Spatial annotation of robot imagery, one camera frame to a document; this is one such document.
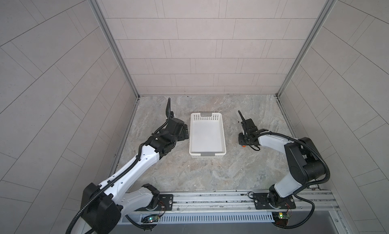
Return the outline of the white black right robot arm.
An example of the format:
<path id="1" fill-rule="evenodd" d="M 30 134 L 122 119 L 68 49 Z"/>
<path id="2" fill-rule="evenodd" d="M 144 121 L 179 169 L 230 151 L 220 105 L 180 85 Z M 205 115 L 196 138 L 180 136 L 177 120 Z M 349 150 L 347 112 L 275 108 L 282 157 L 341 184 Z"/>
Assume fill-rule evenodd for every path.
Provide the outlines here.
<path id="1" fill-rule="evenodd" d="M 272 208 L 282 208 L 290 196 L 330 179 L 329 167 L 310 138 L 296 139 L 267 129 L 258 129 L 252 119 L 245 119 L 240 111 L 238 114 L 242 127 L 238 135 L 240 146 L 248 146 L 257 152 L 261 146 L 265 146 L 286 156 L 289 172 L 269 188 L 267 195 L 267 202 Z"/>

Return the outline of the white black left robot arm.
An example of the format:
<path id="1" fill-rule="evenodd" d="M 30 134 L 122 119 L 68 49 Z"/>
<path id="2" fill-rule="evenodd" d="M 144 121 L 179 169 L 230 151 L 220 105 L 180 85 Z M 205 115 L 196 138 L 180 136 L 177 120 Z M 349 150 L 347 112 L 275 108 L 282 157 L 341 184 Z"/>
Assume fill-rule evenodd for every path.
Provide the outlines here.
<path id="1" fill-rule="evenodd" d="M 174 116 L 168 102 L 165 123 L 140 144 L 135 157 L 99 185 L 90 183 L 84 188 L 80 210 L 66 233 L 70 234 L 78 219 L 82 218 L 90 226 L 89 234 L 108 234 L 122 216 L 139 208 L 157 205 L 159 191 L 150 184 L 135 193 L 128 194 L 126 191 L 148 168 L 170 153 L 177 142 L 188 138 L 187 124 Z"/>

